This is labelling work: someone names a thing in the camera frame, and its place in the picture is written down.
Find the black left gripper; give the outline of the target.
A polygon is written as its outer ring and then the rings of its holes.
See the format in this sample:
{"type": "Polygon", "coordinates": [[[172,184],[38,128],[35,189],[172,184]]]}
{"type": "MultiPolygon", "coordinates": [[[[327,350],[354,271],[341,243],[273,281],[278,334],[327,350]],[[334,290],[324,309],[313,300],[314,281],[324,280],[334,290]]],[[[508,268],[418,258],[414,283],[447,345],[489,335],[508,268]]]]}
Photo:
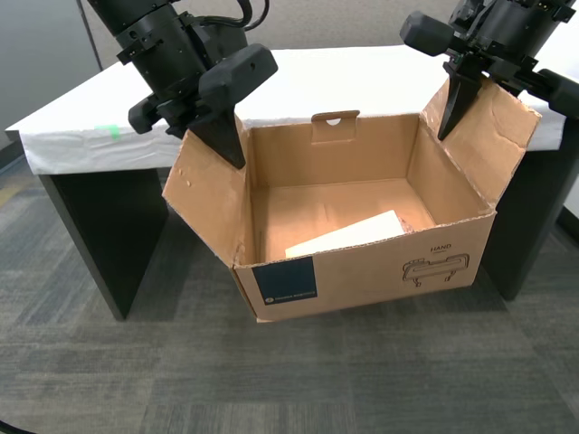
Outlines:
{"type": "Polygon", "coordinates": [[[150,132],[161,119],[169,135],[182,136],[187,129],[237,169],[245,166],[235,106],[278,70],[271,50],[254,43],[212,67],[176,83],[159,76],[148,78],[148,95],[128,112],[128,122],[140,135],[150,132]]]}

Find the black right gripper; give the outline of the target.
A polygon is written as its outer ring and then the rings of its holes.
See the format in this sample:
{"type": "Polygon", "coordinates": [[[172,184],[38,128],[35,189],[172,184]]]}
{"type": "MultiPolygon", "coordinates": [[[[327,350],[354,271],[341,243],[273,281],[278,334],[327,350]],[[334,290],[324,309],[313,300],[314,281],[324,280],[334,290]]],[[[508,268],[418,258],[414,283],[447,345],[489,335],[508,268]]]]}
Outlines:
{"type": "Polygon", "coordinates": [[[443,140],[465,115],[482,85],[482,74],[517,95],[526,90],[553,111],[578,118],[578,83],[551,70],[534,71],[543,46],[536,26],[480,28],[475,33],[451,27],[422,12],[408,15],[400,31],[403,42],[432,57],[448,54],[448,98],[438,138],[443,140]]]}

